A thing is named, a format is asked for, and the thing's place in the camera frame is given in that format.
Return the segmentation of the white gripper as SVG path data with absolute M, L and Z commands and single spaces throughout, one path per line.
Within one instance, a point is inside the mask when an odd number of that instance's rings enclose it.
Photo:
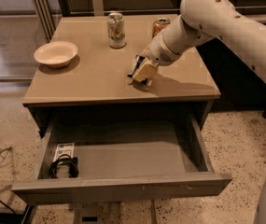
M 140 53 L 144 57 L 143 61 L 138 61 L 133 70 L 133 80 L 143 82 L 151 80 L 156 76 L 158 67 L 169 66 L 181 57 L 183 45 L 179 35 L 170 34 L 169 32 L 159 32 Z

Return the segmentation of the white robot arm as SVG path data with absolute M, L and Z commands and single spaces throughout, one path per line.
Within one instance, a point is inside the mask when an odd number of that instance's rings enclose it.
M 239 14 L 229 0 L 182 0 L 179 16 L 142 52 L 138 76 L 211 38 L 266 84 L 266 26 Z M 257 112 L 214 114 L 203 136 L 216 168 L 234 179 L 216 198 L 157 202 L 158 223 L 266 224 L 266 119 Z

